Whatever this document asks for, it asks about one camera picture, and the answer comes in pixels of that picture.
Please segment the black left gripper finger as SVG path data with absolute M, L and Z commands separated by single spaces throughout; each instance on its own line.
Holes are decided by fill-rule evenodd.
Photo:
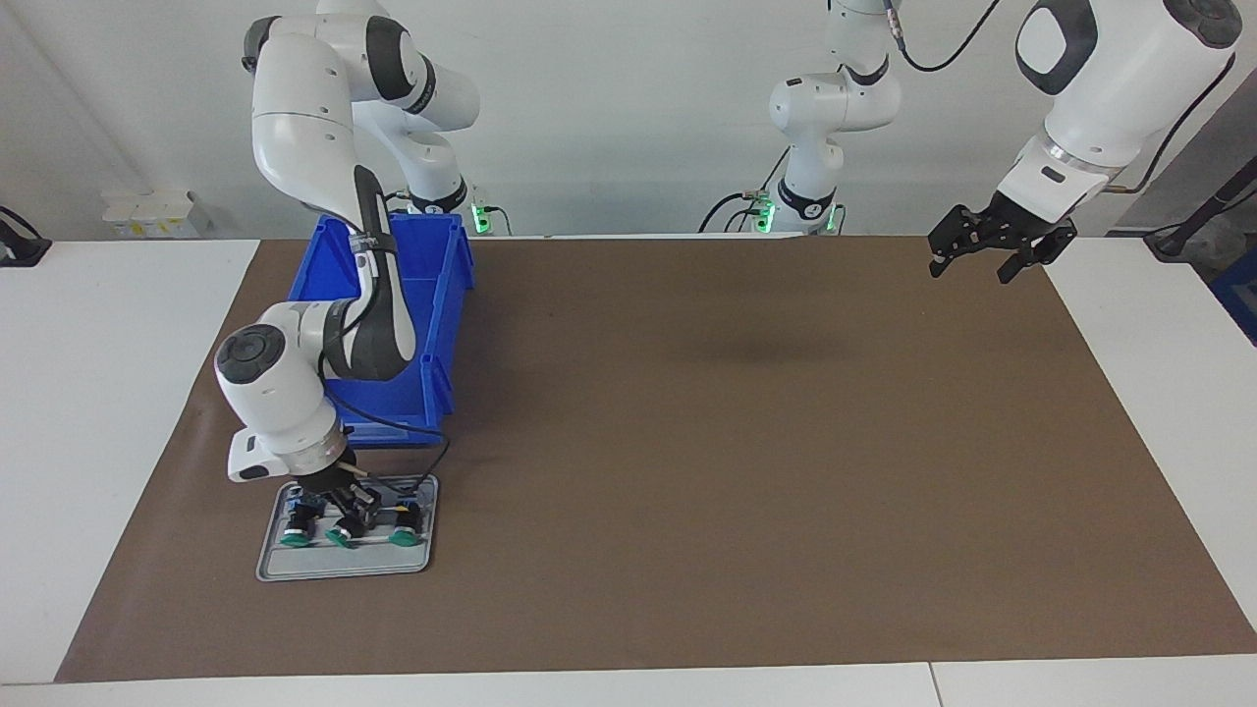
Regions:
M 973 211 L 965 206 L 952 208 L 928 234 L 931 278 L 940 278 L 957 258 L 994 247 L 998 229 L 991 223 L 988 209 Z
M 1043 237 L 1041 242 L 1032 245 L 1029 242 L 1024 242 L 1023 245 L 1006 260 L 1006 264 L 997 269 L 997 277 L 1001 279 L 1001 286 L 1009 286 L 1011 281 L 1014 279 L 1024 269 L 1036 265 L 1050 265 L 1055 263 L 1063 253 L 1066 247 L 1066 237 Z

